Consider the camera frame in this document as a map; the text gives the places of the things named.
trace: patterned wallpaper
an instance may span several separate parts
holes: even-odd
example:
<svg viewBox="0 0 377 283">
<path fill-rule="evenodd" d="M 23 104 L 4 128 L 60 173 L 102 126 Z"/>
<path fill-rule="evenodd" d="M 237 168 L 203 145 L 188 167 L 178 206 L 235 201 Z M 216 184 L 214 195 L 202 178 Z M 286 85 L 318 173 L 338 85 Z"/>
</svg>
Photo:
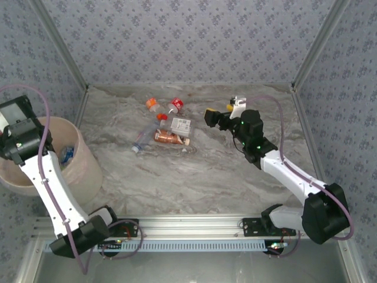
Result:
<svg viewBox="0 0 377 283">
<path fill-rule="evenodd" d="M 0 1 L 0 85 L 24 83 L 48 94 L 52 114 L 71 121 L 82 92 L 39 23 L 27 0 Z M 1 93 L 0 102 L 28 94 L 37 115 L 45 110 L 27 90 Z M 0 282 L 12 282 L 31 231 L 43 209 L 40 198 L 16 195 L 0 186 Z"/>
<path fill-rule="evenodd" d="M 371 282 L 377 282 L 376 31 L 376 1 L 351 1 L 299 90 L 326 176 L 346 192 Z"/>
<path fill-rule="evenodd" d="M 57 53 L 28 0 L 0 1 L 0 85 L 24 83 L 48 94 L 51 113 L 73 121 L 82 91 Z M 27 94 L 39 116 L 45 115 L 38 94 L 8 90 L 0 102 Z"/>
<path fill-rule="evenodd" d="M 333 0 L 43 0 L 89 84 L 291 82 Z"/>
</svg>

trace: beige bucket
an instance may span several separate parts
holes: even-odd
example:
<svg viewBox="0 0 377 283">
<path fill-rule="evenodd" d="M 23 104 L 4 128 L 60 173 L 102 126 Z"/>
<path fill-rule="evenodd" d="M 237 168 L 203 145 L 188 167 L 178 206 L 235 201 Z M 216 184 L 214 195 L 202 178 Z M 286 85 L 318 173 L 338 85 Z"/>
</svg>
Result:
<svg viewBox="0 0 377 283">
<path fill-rule="evenodd" d="M 45 117 L 39 118 L 45 124 Z M 68 120 L 51 117 L 49 130 L 52 145 L 59 153 L 65 146 L 74 146 L 71 163 L 62 170 L 62 175 L 76 201 L 83 205 L 98 193 L 102 186 L 102 171 L 82 138 L 81 132 Z M 20 168 L 10 160 L 0 159 L 1 183 L 9 190 L 27 196 L 38 196 L 36 188 Z"/>
</svg>

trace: gray marble surface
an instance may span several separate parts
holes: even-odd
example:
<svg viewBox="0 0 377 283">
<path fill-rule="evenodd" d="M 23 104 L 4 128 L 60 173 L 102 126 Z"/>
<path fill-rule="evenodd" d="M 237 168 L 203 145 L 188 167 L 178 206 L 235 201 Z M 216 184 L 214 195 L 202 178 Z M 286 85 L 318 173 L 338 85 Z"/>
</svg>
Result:
<svg viewBox="0 0 377 283">
<path fill-rule="evenodd" d="M 134 85 L 91 87 L 81 124 L 86 143 L 98 159 L 104 183 L 84 206 L 90 212 L 110 205 L 118 214 L 260 213 L 275 203 L 299 206 L 276 179 L 249 164 L 233 145 L 229 132 L 206 126 L 203 114 L 211 107 L 226 111 L 231 96 L 276 97 L 285 120 L 285 155 L 314 175 L 306 141 L 292 97 L 285 86 L 266 85 Z M 145 102 L 156 97 L 162 106 L 173 97 L 184 102 L 182 117 L 193 121 L 187 147 L 152 141 L 135 154 L 138 133 L 156 118 Z M 280 142 L 276 105 L 259 101 L 265 136 Z"/>
</svg>

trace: glass panel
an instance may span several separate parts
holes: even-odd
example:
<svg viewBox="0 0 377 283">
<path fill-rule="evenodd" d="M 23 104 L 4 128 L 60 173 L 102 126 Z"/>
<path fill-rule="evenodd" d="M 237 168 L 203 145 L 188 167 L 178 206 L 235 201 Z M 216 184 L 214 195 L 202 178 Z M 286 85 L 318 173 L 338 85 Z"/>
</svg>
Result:
<svg viewBox="0 0 377 283">
<path fill-rule="evenodd" d="M 336 242 L 319 246 L 303 240 L 288 258 L 261 252 L 149 252 L 119 261 L 92 257 L 88 275 L 73 259 L 45 253 L 35 283 L 254 283 L 349 282 Z"/>
</svg>

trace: plastic bottle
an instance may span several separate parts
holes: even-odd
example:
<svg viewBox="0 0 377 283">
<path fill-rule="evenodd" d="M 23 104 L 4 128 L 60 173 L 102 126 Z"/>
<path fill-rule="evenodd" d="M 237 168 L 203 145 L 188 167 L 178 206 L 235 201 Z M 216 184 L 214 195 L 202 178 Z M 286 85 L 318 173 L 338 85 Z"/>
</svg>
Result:
<svg viewBox="0 0 377 283">
<path fill-rule="evenodd" d="M 160 122 L 155 120 L 153 123 L 145 127 L 140 134 L 137 136 L 136 141 L 134 142 L 133 147 L 131 148 L 135 153 L 138 153 L 140 150 L 143 150 L 150 140 L 153 139 L 154 133 L 160 127 Z"/>
<path fill-rule="evenodd" d="M 67 166 L 74 155 L 75 147 L 74 146 L 65 146 L 62 148 L 59 156 L 59 162 L 63 166 Z"/>
</svg>

